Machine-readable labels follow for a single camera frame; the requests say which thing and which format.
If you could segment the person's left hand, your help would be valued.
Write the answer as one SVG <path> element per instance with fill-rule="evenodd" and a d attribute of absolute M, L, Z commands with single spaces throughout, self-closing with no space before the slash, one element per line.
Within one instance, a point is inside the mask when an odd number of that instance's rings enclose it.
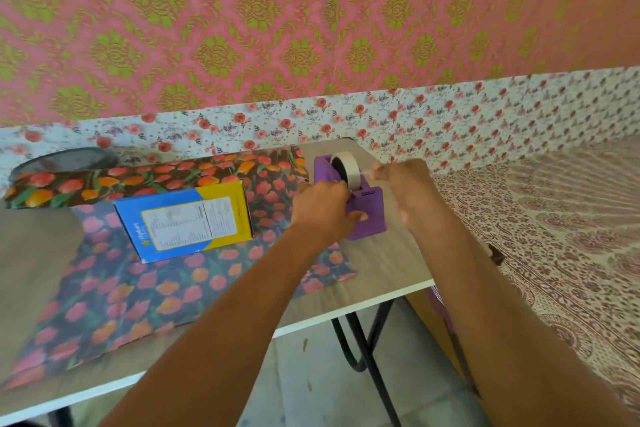
<path fill-rule="evenodd" d="M 292 200 L 291 229 L 317 250 L 351 235 L 344 226 L 349 189 L 343 181 L 300 182 Z"/>

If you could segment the person's right hand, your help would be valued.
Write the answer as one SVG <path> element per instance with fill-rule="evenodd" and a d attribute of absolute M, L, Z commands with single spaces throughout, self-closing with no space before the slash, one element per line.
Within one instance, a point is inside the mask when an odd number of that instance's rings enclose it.
<path fill-rule="evenodd" d="M 404 176 L 399 181 L 387 182 L 407 229 L 425 230 L 430 226 L 428 222 L 443 222 L 450 209 L 436 188 L 426 161 L 411 158 L 402 163 Z"/>

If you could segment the purple tape dispenser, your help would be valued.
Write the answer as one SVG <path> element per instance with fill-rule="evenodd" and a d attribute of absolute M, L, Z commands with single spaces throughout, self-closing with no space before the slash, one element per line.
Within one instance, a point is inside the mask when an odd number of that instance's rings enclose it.
<path fill-rule="evenodd" d="M 341 181 L 330 164 L 331 156 L 322 155 L 314 158 L 314 183 L 318 181 Z M 385 232 L 387 224 L 382 189 L 378 186 L 370 185 L 368 189 L 349 192 L 350 196 L 347 203 L 367 213 L 369 218 L 358 223 L 348 240 L 355 241 Z"/>

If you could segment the beige masking tape roll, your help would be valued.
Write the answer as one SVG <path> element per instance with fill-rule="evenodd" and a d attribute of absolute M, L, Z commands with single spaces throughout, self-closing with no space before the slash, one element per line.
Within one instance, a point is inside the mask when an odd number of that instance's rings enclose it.
<path fill-rule="evenodd" d="M 344 181 L 350 191 L 370 188 L 369 182 L 352 153 L 347 151 L 334 153 L 330 158 L 330 164 L 337 173 L 339 180 Z"/>

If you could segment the person's left forearm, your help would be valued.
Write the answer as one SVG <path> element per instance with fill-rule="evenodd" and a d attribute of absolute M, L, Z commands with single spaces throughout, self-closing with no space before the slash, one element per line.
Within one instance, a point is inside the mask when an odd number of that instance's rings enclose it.
<path fill-rule="evenodd" d="M 98 427 L 236 427 L 296 288 L 319 255 L 350 233 L 291 225 Z"/>

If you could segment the person's right forearm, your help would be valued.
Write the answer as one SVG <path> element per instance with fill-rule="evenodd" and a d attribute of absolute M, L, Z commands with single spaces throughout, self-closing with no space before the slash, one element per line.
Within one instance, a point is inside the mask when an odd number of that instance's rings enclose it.
<path fill-rule="evenodd" d="M 446 204 L 403 215 L 495 427 L 640 427 Z"/>

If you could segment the black metal table leg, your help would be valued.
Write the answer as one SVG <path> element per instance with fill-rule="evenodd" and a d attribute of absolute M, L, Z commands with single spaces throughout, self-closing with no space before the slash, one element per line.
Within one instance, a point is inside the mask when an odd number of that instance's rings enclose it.
<path fill-rule="evenodd" d="M 380 397 L 380 400 L 386 410 L 388 418 L 392 427 L 402 427 L 399 416 L 397 415 L 394 404 L 389 395 L 388 389 L 384 383 L 379 366 L 374 358 L 374 351 L 380 340 L 381 333 L 389 316 L 389 313 L 394 304 L 394 300 L 388 300 L 378 305 L 374 320 L 372 322 L 371 329 L 366 335 L 356 312 L 348 313 L 344 316 L 346 318 L 348 327 L 353 334 L 357 348 L 361 354 L 360 359 L 357 359 L 349 347 L 346 334 L 340 324 L 340 318 L 331 319 L 331 324 L 337 340 L 340 345 L 340 349 L 348 365 L 352 370 L 357 373 L 363 373 L 368 371 L 373 381 L 374 387 Z"/>

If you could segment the blue and yellow cardboard box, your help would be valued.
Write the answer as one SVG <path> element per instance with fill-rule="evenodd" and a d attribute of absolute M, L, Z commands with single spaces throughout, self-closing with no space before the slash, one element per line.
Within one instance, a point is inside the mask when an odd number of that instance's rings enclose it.
<path fill-rule="evenodd" d="M 118 199 L 114 207 L 144 264 L 253 238 L 242 181 Z"/>

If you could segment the patterned bed sheet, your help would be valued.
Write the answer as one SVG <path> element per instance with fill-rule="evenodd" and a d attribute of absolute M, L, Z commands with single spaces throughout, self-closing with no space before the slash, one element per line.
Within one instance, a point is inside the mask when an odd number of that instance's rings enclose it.
<path fill-rule="evenodd" d="M 640 420 L 640 136 L 436 177 L 520 296 Z"/>

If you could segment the floral wrapping paper roll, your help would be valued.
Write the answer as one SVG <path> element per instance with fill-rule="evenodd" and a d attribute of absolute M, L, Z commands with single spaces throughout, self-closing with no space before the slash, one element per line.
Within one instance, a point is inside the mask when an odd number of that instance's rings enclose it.
<path fill-rule="evenodd" d="M 38 171 L 5 192 L 9 209 L 64 208 L 241 181 L 250 201 L 292 197 L 309 174 L 296 147 L 261 149 L 159 164 L 84 171 Z"/>

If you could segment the floral wrapping paper sheet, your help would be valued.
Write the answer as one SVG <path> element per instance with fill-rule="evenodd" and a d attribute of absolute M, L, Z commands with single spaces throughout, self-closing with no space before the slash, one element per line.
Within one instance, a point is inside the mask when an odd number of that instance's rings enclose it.
<path fill-rule="evenodd" d="M 149 264 L 138 258 L 112 203 L 73 207 L 84 229 L 76 256 L 0 389 L 59 375 L 193 322 L 288 227 L 298 179 L 256 178 L 246 190 L 252 240 Z"/>

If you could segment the black round object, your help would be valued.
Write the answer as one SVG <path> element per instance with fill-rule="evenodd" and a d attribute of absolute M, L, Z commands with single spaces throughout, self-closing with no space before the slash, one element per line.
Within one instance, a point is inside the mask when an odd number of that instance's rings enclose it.
<path fill-rule="evenodd" d="M 17 180 L 23 174 L 34 172 L 90 171 L 109 169 L 119 164 L 117 154 L 107 148 L 76 148 L 34 157 L 18 165 L 9 176 Z"/>

